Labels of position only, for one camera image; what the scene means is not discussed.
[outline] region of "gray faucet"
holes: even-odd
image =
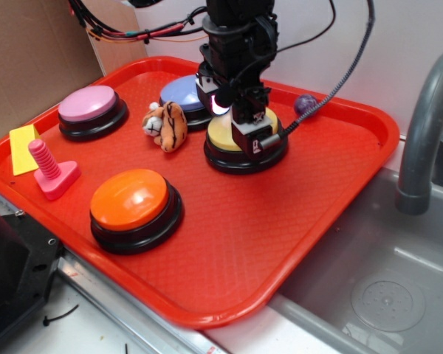
[[[409,215],[426,212],[432,181],[443,186],[443,54],[428,74],[408,129],[397,209]]]

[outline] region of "tray rim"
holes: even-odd
[[[100,78],[90,85],[109,84],[109,81],[114,80],[114,82],[112,82],[111,85],[109,84],[109,86],[118,86],[126,81],[125,77],[132,77],[135,74],[142,74],[149,71],[172,72],[180,76],[184,74],[194,74],[197,66],[198,63],[173,57],[143,58],[122,66],[111,74]],[[264,80],[264,82],[268,87],[272,88],[271,101],[279,102],[279,100],[282,100],[283,93],[287,92],[290,94],[301,94],[307,92],[315,94],[317,97],[324,97],[323,94],[318,94],[317,92],[295,88],[293,86],[280,83],[274,83],[269,80]],[[362,126],[377,136],[378,140],[380,141],[381,148],[378,154],[376,154],[375,157],[370,160],[369,164],[371,168],[364,169],[361,173],[357,174],[356,178],[351,182],[351,184],[355,186],[355,189],[351,190],[350,188],[343,191],[340,197],[329,207],[327,212],[325,212],[322,217],[317,220],[314,226],[304,235],[303,240],[309,239],[312,242],[310,242],[310,247],[307,250],[305,250],[305,246],[303,245],[301,252],[303,255],[298,257],[299,245],[294,247],[289,253],[289,256],[286,257],[286,259],[284,259],[284,261],[277,268],[273,269],[270,276],[264,280],[259,289],[254,291],[253,294],[246,298],[243,302],[240,302],[231,308],[223,310],[217,314],[193,313],[187,311],[181,308],[175,302],[167,299],[167,297],[164,297],[160,291],[154,289],[145,280],[128,273],[118,263],[113,262],[110,259],[105,258],[103,254],[96,252],[87,243],[84,243],[83,245],[75,244],[74,242],[67,243],[65,240],[63,240],[63,243],[67,245],[73,253],[76,253],[77,256],[83,258],[97,270],[102,271],[107,277],[116,282],[131,295],[135,296],[138,300],[145,303],[147,306],[171,322],[195,329],[208,329],[227,325],[237,319],[240,319],[267,304],[275,290],[282,284],[282,282],[284,282],[295,266],[303,259],[303,257],[305,257],[305,255],[309,253],[309,250],[331,226],[332,220],[336,220],[344,209],[354,200],[363,187],[372,179],[372,177],[374,177],[387,158],[395,151],[396,146],[399,143],[399,128],[396,122],[384,111],[369,105],[364,105],[362,103],[356,103],[337,97],[335,97],[329,103],[329,105],[326,105],[323,110],[334,109],[340,106],[348,108],[349,110],[355,110],[358,112],[358,114],[361,112],[362,114],[369,115],[371,118],[375,118],[374,121],[372,119],[364,119],[361,122],[352,122],[351,117],[348,119],[346,119],[346,117],[335,117],[335,119],[344,120],[352,124]],[[48,118],[49,116],[52,116],[57,109],[57,105],[51,107],[49,110],[43,112],[24,125],[34,124],[39,133],[47,131],[51,127],[58,124],[57,118],[55,120]],[[0,161],[3,161],[1,159],[6,158],[9,155],[9,136],[6,135],[0,139]],[[24,209],[31,216],[36,218],[38,215],[40,215],[38,216],[38,220],[51,232],[57,235],[63,231],[77,234],[77,232],[73,232],[68,228],[68,226],[59,220],[42,215],[37,206],[34,204],[29,204],[24,195],[15,191],[11,186],[5,184],[1,179],[0,194],[8,199],[11,203],[15,204],[18,208]],[[114,272],[112,275],[107,274],[103,270],[108,266],[113,268]],[[280,277],[274,277],[272,274],[282,275]],[[148,294],[149,291],[157,296],[145,297],[145,294]]]

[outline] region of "white wall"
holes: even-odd
[[[365,31],[365,0],[335,0],[336,24],[322,38],[281,53],[263,77],[328,93],[356,55]],[[180,19],[205,0],[164,0],[136,11],[140,28]],[[389,113],[406,134],[422,84],[443,53],[443,0],[376,0],[376,25],[363,59],[338,97]],[[327,0],[277,0],[279,47],[321,31],[331,18]],[[199,62],[199,46],[152,41],[148,55],[172,55]]]

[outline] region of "pink button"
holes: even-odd
[[[58,112],[68,122],[82,122],[107,112],[117,100],[108,86],[88,86],[67,96]]]

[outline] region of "yellow block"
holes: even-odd
[[[38,164],[28,150],[28,144],[34,139],[39,139],[39,133],[33,124],[10,131],[14,176],[38,169]]]

